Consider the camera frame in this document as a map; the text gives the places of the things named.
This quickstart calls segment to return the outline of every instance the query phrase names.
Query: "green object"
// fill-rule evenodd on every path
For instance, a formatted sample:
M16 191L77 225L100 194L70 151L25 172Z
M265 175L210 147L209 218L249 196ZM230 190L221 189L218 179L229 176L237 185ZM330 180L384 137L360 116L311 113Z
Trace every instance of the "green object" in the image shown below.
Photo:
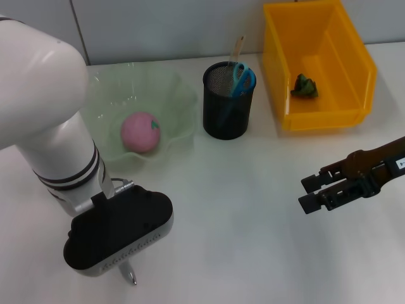
M291 95L307 98L315 98L319 96L315 81L306 78L304 74L298 75L294 90L291 91Z
M154 122L153 120L152 120L152 130L153 129L158 129L159 128L159 125L156 123L156 122Z
M84 123L105 162L131 158L153 161L175 141L192 136L196 125L197 94L176 71L159 63L120 63L91 78L87 102L80 110ZM159 122L158 146L148 153L128 151L121 125L136 111L148 112Z

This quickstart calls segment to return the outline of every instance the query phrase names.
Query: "green glass bowl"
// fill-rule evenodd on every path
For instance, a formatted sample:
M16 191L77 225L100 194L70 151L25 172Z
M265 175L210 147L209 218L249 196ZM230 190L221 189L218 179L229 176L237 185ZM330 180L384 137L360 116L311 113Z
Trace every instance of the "green glass bowl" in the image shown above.
M95 74L80 113L104 161L156 160L171 143L193 135L196 104L196 92L177 72L159 63L122 63ZM122 144L121 124L136 111L154 115L160 124L159 144L148 153Z

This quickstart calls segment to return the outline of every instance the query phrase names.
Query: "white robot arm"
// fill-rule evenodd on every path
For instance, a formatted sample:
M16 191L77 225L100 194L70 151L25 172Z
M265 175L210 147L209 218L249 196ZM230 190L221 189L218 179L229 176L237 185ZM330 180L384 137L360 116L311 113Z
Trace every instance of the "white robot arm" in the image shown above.
M15 144L74 217L68 265L87 276L119 265L136 284L127 260L169 233L173 207L133 182L114 188L78 112L87 83L76 49L0 15L0 149Z

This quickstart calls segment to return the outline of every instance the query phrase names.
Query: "white table surface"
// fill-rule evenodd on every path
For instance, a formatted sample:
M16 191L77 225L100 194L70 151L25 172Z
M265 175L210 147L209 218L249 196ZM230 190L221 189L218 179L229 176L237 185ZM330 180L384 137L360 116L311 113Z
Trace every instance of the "white table surface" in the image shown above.
M259 55L247 132L219 141L202 127L202 77L226 58L165 61L199 95L198 126L157 163L109 167L173 201L167 237L118 269L84 277L63 260L71 218L14 147L0 152L0 302L388 304L405 301L405 177L374 198L305 215L300 180L357 149L405 136L405 43L368 46L372 114L350 130L292 136L277 128ZM90 67L90 72L103 68Z

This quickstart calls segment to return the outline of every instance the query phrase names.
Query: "yellow plastic bin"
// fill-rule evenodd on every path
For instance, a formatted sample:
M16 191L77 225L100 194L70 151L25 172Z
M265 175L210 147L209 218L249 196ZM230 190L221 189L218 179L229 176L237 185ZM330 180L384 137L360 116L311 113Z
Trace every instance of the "yellow plastic bin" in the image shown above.
M263 64L285 130L352 127L370 113L377 69L339 1L265 4ZM297 76L319 97L293 97Z

